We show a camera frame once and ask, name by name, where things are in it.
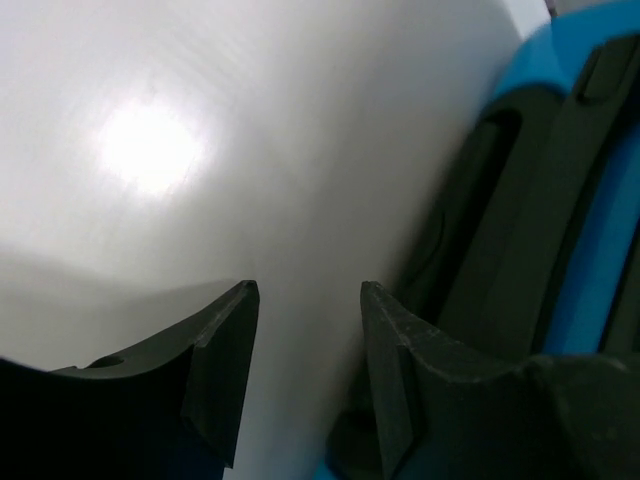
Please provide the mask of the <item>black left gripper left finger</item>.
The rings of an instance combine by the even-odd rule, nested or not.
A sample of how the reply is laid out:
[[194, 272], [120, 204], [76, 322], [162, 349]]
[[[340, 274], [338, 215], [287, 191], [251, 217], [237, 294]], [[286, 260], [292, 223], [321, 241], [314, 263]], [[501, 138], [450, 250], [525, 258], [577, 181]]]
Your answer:
[[5, 479], [220, 479], [233, 466], [259, 317], [244, 280], [84, 368], [1, 363]]

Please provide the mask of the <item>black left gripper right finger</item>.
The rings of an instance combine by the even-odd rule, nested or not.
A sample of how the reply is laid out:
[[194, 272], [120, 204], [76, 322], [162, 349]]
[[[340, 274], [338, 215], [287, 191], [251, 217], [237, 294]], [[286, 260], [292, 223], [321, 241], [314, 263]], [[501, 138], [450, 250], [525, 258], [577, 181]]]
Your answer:
[[388, 479], [635, 479], [639, 358], [486, 356], [407, 311], [380, 284], [360, 294]]

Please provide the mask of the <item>blue kids suitcase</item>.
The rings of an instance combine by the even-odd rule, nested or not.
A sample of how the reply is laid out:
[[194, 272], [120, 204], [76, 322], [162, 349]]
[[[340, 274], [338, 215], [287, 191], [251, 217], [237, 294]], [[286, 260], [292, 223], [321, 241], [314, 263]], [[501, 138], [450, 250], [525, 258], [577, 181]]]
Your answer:
[[[505, 362], [639, 358], [637, 2], [554, 17], [523, 43], [384, 289]], [[388, 479], [367, 354], [317, 477]]]

